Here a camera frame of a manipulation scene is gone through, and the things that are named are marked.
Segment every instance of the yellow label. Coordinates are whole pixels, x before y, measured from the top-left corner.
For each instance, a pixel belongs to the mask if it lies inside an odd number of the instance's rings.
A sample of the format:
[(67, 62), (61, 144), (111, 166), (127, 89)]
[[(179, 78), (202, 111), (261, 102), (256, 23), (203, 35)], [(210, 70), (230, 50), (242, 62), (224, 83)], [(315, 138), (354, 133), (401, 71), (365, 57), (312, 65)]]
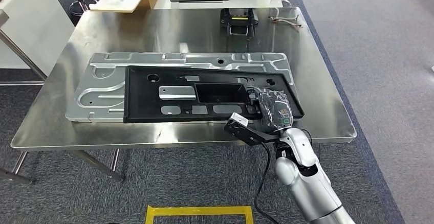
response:
[(223, 207), (174, 207), (153, 208), (146, 210), (145, 224), (154, 224), (154, 216), (182, 216), (182, 215), (244, 215), (246, 224), (253, 224), (252, 208), (250, 206)]
[(234, 19), (234, 20), (248, 20), (248, 18), (244, 18), (244, 17), (232, 17), (232, 19)]

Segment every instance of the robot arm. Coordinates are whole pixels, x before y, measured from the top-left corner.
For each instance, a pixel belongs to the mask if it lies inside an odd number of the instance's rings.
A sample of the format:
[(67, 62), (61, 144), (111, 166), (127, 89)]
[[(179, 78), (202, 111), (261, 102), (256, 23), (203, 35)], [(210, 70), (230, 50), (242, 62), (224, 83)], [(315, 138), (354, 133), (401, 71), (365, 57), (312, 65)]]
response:
[(303, 131), (289, 128), (281, 132), (276, 154), (276, 174), (289, 187), (308, 223), (354, 223)]
[(304, 218), (310, 224), (354, 224), (322, 169), (309, 139), (292, 127), (292, 114), (286, 95), (278, 91), (257, 92), (263, 119), (256, 124), (234, 113), (225, 130), (249, 145), (274, 142), (276, 174), (289, 187)]

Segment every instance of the white cabinet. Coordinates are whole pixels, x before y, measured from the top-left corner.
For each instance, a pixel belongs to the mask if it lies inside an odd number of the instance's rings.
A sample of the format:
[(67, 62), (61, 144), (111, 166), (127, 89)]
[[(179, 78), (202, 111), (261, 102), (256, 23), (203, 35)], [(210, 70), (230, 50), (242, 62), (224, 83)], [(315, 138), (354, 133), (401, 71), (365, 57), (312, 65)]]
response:
[[(57, 0), (3, 0), (9, 18), (0, 30), (46, 75), (68, 42), (74, 26)], [(28, 68), (0, 42), (0, 68)]]

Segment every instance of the circular hole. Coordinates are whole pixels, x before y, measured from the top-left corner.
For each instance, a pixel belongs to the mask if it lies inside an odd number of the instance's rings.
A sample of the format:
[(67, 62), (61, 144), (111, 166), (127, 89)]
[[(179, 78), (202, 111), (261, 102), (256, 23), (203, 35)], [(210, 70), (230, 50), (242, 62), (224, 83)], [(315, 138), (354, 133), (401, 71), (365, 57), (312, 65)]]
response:
[(267, 79), (267, 83), (268, 83), (270, 86), (273, 86), (273, 85), (276, 84), (276, 83), (274, 82), (273, 79)]
[(148, 75), (148, 80), (150, 82), (158, 82), (160, 81), (160, 77), (157, 74), (150, 74)]

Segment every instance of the metal panel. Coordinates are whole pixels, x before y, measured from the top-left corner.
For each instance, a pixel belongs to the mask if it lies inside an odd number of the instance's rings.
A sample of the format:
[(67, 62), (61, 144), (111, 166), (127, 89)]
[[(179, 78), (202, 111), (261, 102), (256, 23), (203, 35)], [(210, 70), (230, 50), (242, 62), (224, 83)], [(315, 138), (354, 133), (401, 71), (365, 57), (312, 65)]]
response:
[[(67, 107), (66, 117), (82, 123), (122, 123), (125, 67), (129, 65), (282, 73), (296, 94), (288, 59), (282, 53), (98, 53), (93, 55), (84, 71)], [(162, 92), (163, 88), (160, 88), (160, 98), (194, 100), (196, 94), (191, 89), (187, 98), (187, 93), (178, 91), (175, 94), (172, 88)]]

